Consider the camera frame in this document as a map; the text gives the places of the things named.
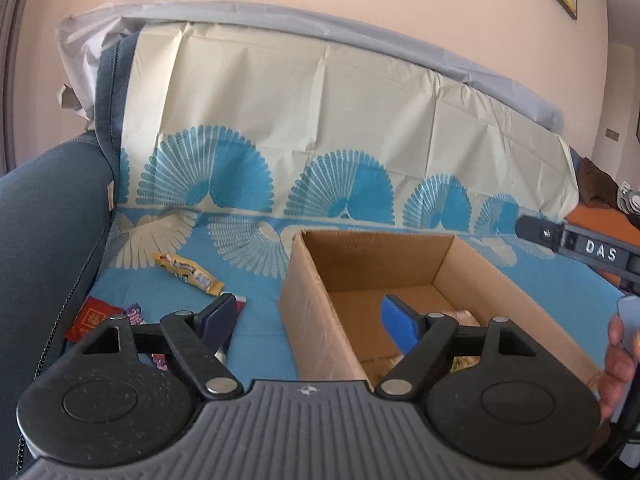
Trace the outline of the person right hand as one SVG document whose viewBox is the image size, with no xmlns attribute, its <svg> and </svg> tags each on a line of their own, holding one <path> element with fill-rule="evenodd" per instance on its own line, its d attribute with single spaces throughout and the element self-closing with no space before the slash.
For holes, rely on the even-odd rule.
<svg viewBox="0 0 640 480">
<path fill-rule="evenodd" d="M 610 419 L 623 401 L 625 389 L 634 379 L 639 364 L 639 333 L 634 334 L 631 351 L 623 347 L 626 335 L 623 321 L 616 314 L 608 324 L 608 348 L 604 359 L 604 371 L 600 378 L 598 395 L 601 417 Z"/>
</svg>

